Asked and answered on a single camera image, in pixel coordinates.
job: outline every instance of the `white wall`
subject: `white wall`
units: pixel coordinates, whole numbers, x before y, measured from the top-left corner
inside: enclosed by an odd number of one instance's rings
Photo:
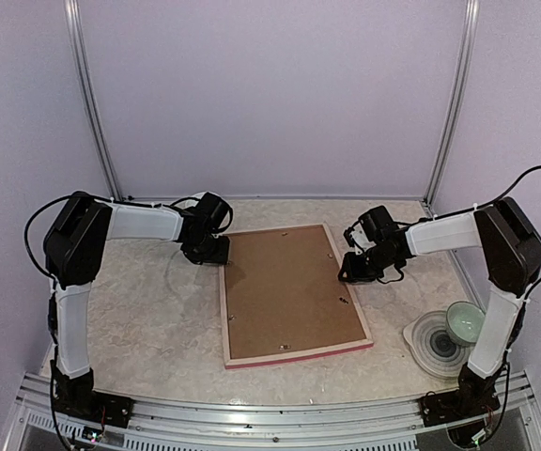
[[[524,169],[541,163],[541,2],[482,2],[471,74],[437,212],[468,207],[499,194]],[[541,174],[513,192],[541,234]],[[481,252],[461,252],[487,295]],[[541,405],[541,286],[514,348]]]
[[[75,73],[63,2],[0,1],[0,430],[50,340],[49,290],[24,251],[24,223],[75,189],[105,194]],[[33,234],[38,255],[46,223]]]
[[[82,2],[125,194],[422,197],[466,3]]]

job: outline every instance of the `bowl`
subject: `bowl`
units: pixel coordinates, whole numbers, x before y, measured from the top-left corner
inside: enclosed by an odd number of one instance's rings
[[[473,346],[479,339],[486,314],[473,303],[453,303],[446,312],[446,331],[460,346]]]

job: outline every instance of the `vertical metal post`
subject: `vertical metal post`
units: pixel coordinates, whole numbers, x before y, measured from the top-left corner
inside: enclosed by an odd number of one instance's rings
[[[440,187],[441,178],[443,176],[443,171],[446,166],[446,161],[448,159],[448,154],[450,153],[450,147],[455,134],[458,114],[460,113],[465,86],[467,84],[467,75],[469,74],[469,67],[471,66],[471,54],[473,43],[475,41],[475,29],[477,28],[478,14],[479,0],[468,0],[462,42],[460,44],[460,54],[458,56],[458,64],[456,66],[455,86],[452,91],[452,97],[450,98],[450,105],[448,106],[446,123],[441,134],[438,157],[433,166],[429,186],[427,187],[427,191],[425,193],[425,202],[429,206],[433,205],[438,188]]]
[[[110,195],[117,200],[123,198],[122,191],[118,184],[116,172],[110,159],[110,153],[103,136],[100,114],[98,112],[93,86],[89,77],[89,67],[86,60],[85,42],[83,41],[83,29],[81,28],[81,13],[78,0],[64,0],[64,9],[66,11],[66,21],[70,33],[70,43],[72,53],[74,54],[74,63],[79,75],[79,82],[85,102],[85,111],[91,126],[91,132],[95,139],[95,146],[100,159],[101,170],[105,176],[106,185]]]

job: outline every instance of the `brown board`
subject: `brown board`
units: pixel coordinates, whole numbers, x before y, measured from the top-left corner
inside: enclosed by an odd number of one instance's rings
[[[373,345],[325,225],[230,234],[220,269],[224,365],[269,365]]]

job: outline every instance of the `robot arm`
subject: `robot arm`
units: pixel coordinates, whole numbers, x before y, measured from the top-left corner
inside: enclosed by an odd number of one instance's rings
[[[125,427],[128,422],[128,398],[93,392],[87,354],[87,304],[105,243],[127,238],[177,241],[192,263],[224,265],[229,239],[217,234],[226,229],[221,223],[227,213],[232,217],[229,205],[211,193],[186,209],[105,202],[80,192],[67,201],[43,244],[53,276],[49,325],[57,343],[52,364],[57,410],[94,421],[101,412],[124,406],[120,411],[126,413],[111,413],[108,424]]]
[[[363,234],[355,236],[356,225]],[[506,197],[472,212],[404,227],[381,206],[360,216],[354,226],[344,236],[359,251],[344,256],[339,273],[339,279],[349,283],[381,282],[383,270],[394,265],[400,271],[416,256],[465,247],[483,249],[491,282],[489,302],[479,339],[458,377],[459,390],[422,399],[426,426],[482,414],[481,409],[494,402],[494,383],[520,329],[522,296],[541,269],[541,238],[529,219],[515,200]]]

